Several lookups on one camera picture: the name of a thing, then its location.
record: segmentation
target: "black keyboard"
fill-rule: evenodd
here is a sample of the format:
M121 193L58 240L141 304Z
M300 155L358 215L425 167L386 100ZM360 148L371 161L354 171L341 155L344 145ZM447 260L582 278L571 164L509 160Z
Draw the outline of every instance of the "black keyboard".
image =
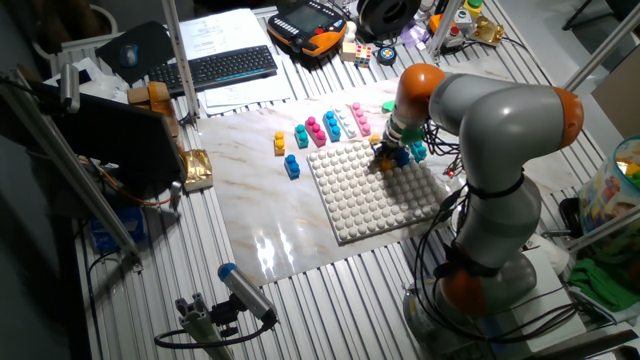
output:
M275 75L278 68L266 45L189 60L189 67L196 91L269 77ZM176 64L149 71L149 80L167 84L172 96L184 95Z

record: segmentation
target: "paper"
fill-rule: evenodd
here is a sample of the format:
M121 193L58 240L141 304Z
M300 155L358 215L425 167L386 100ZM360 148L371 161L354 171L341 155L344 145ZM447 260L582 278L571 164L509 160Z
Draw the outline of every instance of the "paper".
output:
M92 95L99 98L117 101L123 104L127 104L127 90L129 90L129 84L122 80L119 76L108 76L102 73L100 68L90 58L84 58L73 65L79 71L86 70L91 78L88 81L80 85L80 93L86 95ZM60 74L45 81L47 85L58 86L57 80L60 79Z
M269 45L258 19L250 9L238 9L180 23L187 59Z
M278 67L275 76L205 90L204 96L199 96L201 103L204 98L205 112L209 115L220 114L257 102L291 98L291 87L282 66L282 58L276 55L273 60Z

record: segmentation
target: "lego baseplate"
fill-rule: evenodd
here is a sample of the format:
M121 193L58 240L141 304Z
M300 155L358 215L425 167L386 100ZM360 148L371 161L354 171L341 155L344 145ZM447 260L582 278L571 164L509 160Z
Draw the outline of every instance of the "lego baseplate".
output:
M373 160L368 141L307 157L338 244L428 220L446 196L426 161L382 173Z

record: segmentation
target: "aluminum extrusion table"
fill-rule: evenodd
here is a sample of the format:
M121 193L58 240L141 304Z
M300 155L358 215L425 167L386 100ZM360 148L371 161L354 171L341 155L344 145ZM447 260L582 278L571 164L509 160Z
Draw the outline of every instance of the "aluminum extrusion table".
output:
M507 36L524 43L496 0L486 0L483 12L504 24ZM267 19L275 13L274 7L255 11L265 30ZM63 63L90 57L103 72L111 74L111 69L95 55L95 49L111 38L65 44L63 52L51 61L53 73L56 74ZM343 64L339 56L310 60L301 66L286 54L280 55L295 99L304 99L395 78L413 63L429 62L416 48L397 46L396 49L398 60L393 66L380 66L373 60L370 69ZM500 59L513 81L551 84L531 54L507 42L496 49L474 45L455 55L444 56L442 61L455 64L483 57ZM257 103L240 111L277 103ZM186 111L184 99L178 99L175 105L180 112ZM187 149L200 146L192 126L183 128L183 133ZM585 130L574 144L561 152L582 183L590 179L604 159ZM575 191L572 188L544 197L540 232L562 228L557 204L565 197L575 196ZM210 306L227 300L229 295L216 275L220 264L233 262L234 256L215 188L183 196L179 212L182 216L176 219L168 204L146 210L150 241L140 244L142 273L134 273L126 266L121 268L114 261L98 264L90 279L81 271L94 359L207 358L202 350L174 351L153 343L155 335L180 328L175 299L201 292ZM99 256L89 245L87 235L88 232L75 242L80 269L86 269ZM402 315L404 288L413 282L405 258L415 258L416 246L417 243L411 241L396 243L263 286L266 296L278 309L280 325L258 339L232 346L235 357L304 360L422 357L420 346ZM427 263L433 268L444 260L444 253L436 245L429 250ZM89 287L95 301L89 298ZM253 333L258 326L250 314L241 314L242 335ZM185 336L180 337L180 341L186 340ZM476 358L483 358L483 353L486 355L486 349L478 347ZM472 356L475 355L468 352L456 355L458 358Z

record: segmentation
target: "yellow lego brick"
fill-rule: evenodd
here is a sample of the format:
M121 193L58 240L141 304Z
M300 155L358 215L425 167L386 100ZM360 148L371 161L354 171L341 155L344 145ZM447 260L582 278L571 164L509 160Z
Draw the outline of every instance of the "yellow lego brick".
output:
M627 171L624 172L625 175L633 175L640 171L640 166L636 163L631 163L627 165Z
M276 156L284 156L284 133L282 131L276 132L276 139L273 140L273 147L276 152Z

